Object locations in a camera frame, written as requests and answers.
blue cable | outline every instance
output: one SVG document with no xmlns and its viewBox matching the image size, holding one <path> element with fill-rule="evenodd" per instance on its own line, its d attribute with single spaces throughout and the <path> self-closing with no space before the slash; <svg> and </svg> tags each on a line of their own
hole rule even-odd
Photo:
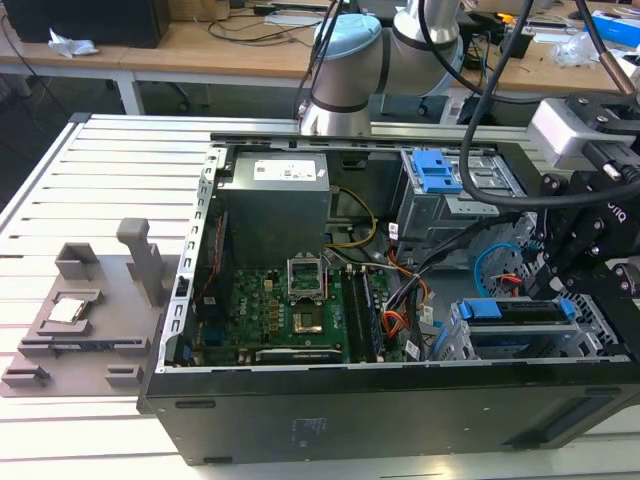
<svg viewBox="0 0 640 480">
<path fill-rule="evenodd" d="M 476 290 L 478 290 L 478 293 L 480 293 L 480 295 L 482 295 L 483 297 L 488 297 L 489 292 L 487 292 L 487 289 L 482 286 L 482 282 L 480 281 L 480 265 L 487 255 L 499 248 L 510 248 L 511 250 L 515 250 L 516 252 L 520 253 L 520 247 L 518 245 L 515 245 L 513 243 L 496 243 L 495 245 L 490 246 L 484 252 L 478 255 L 478 258 L 476 258 L 476 263 L 474 263 L 473 265 L 473 281 L 476 284 Z"/>
</svg>

motherboard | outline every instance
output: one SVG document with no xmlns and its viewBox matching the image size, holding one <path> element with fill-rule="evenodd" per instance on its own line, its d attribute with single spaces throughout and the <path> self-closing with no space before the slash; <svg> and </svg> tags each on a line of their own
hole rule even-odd
<svg viewBox="0 0 640 480">
<path fill-rule="evenodd" d="M 389 286 L 384 271 L 366 273 L 379 328 L 382 304 Z M 293 277 L 286 269 L 236 270 L 233 276 L 228 318 L 206 313 L 199 326 L 195 355 L 203 365 L 349 363 L 349 300 L 345 305 L 343 272 L 326 269 L 320 281 L 313 270 L 298 270 Z M 289 292 L 323 292 L 322 298 L 298 298 Z M 318 356 L 324 361 L 318 362 Z"/>
</svg>

cpu chip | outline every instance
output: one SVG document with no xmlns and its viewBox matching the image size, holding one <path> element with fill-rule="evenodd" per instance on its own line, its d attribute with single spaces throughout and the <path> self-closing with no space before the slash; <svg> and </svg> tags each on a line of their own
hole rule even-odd
<svg viewBox="0 0 640 480">
<path fill-rule="evenodd" d="M 293 308 L 293 333 L 298 335 L 321 334 L 322 307 L 316 305 L 296 305 Z"/>
</svg>

metal slotted platform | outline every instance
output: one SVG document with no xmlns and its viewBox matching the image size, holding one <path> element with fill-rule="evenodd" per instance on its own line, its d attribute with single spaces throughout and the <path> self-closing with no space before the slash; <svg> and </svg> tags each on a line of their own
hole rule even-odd
<svg viewBox="0 0 640 480">
<path fill-rule="evenodd" d="M 0 215 L 0 372 L 53 285 L 54 258 L 65 242 L 90 242 L 98 255 L 127 254 L 114 233 L 123 217 L 141 216 L 160 252 L 179 255 L 213 131 L 283 133 L 295 125 L 106 115 L 67 125 Z M 459 140 L 464 130 L 379 124 L 374 132 Z M 523 129 L 488 127 L 479 138 L 520 142 L 546 168 Z M 640 408 L 555 451 L 191 468 L 135 403 L 134 397 L 0 398 L 0 478 L 131 478 L 131 472 L 183 479 L 640 478 Z"/>
</svg>

desk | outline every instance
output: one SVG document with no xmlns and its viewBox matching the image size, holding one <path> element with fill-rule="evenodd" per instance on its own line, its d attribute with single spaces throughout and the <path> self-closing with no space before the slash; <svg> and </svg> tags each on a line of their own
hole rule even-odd
<svg viewBox="0 0 640 480">
<path fill-rule="evenodd" d="M 288 120 L 115 115 L 70 123 L 0 214 L 0 372 L 53 285 L 55 255 L 63 243 L 90 242 L 98 255 L 127 254 L 108 232 L 124 216 L 144 216 L 151 223 L 184 226 L 150 238 L 162 254 L 179 255 L 210 132 L 296 128 Z M 464 132 L 462 126 L 373 124 L 374 135 L 451 142 Z M 524 132 L 483 126 L 476 137 L 518 142 L 536 166 L 548 168 Z M 139 415 L 135 402 L 0 398 L 0 478 L 614 479 L 637 478 L 623 472 L 640 471 L 640 407 L 618 413 L 559 450 L 190 468 L 156 418 Z"/>
<path fill-rule="evenodd" d="M 592 10 L 607 10 L 611 4 L 589 2 Z M 551 14 L 566 16 L 574 11 L 574 4 L 551 10 Z M 225 23 L 240 28 L 258 22 L 257 18 L 235 18 Z M 271 87 L 297 87 L 309 60 L 310 49 L 300 43 L 272 47 L 250 47 L 211 37 L 202 24 L 174 22 L 157 49 L 136 49 L 98 45 L 100 53 L 93 56 L 67 59 L 51 51 L 44 44 L 23 44 L 13 31 L 14 44 L 39 75 L 114 80 L 128 114 L 143 114 L 144 108 L 136 81 L 183 82 L 203 84 L 231 84 Z M 275 25 L 258 25 L 230 35 L 259 36 L 277 32 Z M 311 31 L 295 34 L 305 43 L 311 42 Z M 572 90 L 615 90 L 600 65 L 595 68 L 561 69 L 548 56 L 551 45 L 532 42 L 527 56 L 510 60 L 502 75 L 499 89 L 519 95 Z M 498 48 L 492 46 L 489 63 L 495 62 Z M 0 36 L 0 72 L 29 74 L 20 59 Z M 472 82 L 479 80 L 477 71 L 464 72 Z M 462 99 L 468 91 L 455 87 L 455 98 Z"/>
<path fill-rule="evenodd" d="M 595 10 L 611 12 L 616 7 L 615 4 L 601 2 L 588 2 L 588 5 L 592 12 Z M 546 13 L 567 18 L 569 13 L 574 11 L 576 11 L 575 4 L 572 1 L 565 0 L 562 6 L 553 7 Z M 576 28 L 582 30 L 582 22 L 574 21 L 574 24 Z M 505 96 L 535 97 L 545 93 L 581 90 L 618 91 L 604 67 L 599 63 L 592 66 L 560 68 L 551 58 L 552 49 L 552 44 L 536 43 L 532 40 L 523 59 L 509 59 L 500 76 L 497 88 L 498 93 Z M 499 58 L 500 48 L 496 45 L 491 45 L 487 64 L 494 66 Z M 477 85 L 480 81 L 480 72 L 478 70 L 465 70 L 463 75 L 474 85 Z M 470 92 L 455 82 L 447 93 L 449 99 L 445 105 L 441 123 L 455 124 L 464 100 L 469 97 Z"/>
</svg>

